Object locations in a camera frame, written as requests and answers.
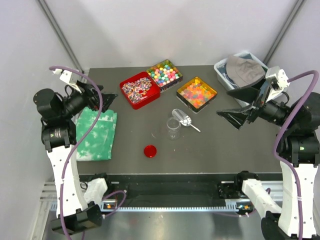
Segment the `golden tin with star candies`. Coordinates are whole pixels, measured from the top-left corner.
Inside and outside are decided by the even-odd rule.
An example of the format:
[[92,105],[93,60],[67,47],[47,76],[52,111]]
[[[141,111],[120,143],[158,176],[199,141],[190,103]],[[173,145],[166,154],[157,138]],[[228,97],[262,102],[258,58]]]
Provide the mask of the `golden tin with star candies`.
[[218,92],[196,76],[180,87],[176,97],[193,113],[198,114],[218,95]]

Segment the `metal scoop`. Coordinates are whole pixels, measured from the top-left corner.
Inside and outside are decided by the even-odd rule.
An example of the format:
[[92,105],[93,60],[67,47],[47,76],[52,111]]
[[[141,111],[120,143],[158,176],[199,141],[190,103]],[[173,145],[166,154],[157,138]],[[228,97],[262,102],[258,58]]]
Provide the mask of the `metal scoop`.
[[185,127],[192,127],[199,133],[201,132],[197,127],[195,127],[192,124],[192,119],[184,111],[176,108],[172,110],[171,114],[180,122],[181,125]]

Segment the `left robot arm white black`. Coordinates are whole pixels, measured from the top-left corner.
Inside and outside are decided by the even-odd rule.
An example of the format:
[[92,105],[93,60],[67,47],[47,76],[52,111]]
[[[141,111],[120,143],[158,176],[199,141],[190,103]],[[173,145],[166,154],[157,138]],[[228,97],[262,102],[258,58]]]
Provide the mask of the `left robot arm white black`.
[[74,235],[102,225],[101,202],[114,191],[105,173],[94,174],[87,180],[86,191],[81,188],[75,149],[76,125],[72,118],[88,107],[105,112],[114,93],[101,93],[91,85],[80,83],[78,89],[62,97],[50,88],[38,91],[33,102],[41,115],[41,141],[51,162],[57,194],[56,219],[51,229],[60,234]]

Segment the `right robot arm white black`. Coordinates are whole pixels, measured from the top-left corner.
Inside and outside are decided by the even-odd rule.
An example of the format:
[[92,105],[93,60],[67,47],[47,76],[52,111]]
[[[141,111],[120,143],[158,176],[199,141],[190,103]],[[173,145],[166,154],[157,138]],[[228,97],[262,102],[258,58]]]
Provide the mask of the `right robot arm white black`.
[[310,85],[293,105],[270,98],[272,87],[262,84],[228,91],[228,95],[246,102],[238,109],[220,110],[218,115],[236,129],[261,118],[279,126],[273,154],[282,171],[283,203],[279,206],[263,190],[256,174],[242,171],[236,176],[233,192],[249,197],[261,218],[266,240],[317,240],[313,220],[314,180],[320,165],[320,95]]

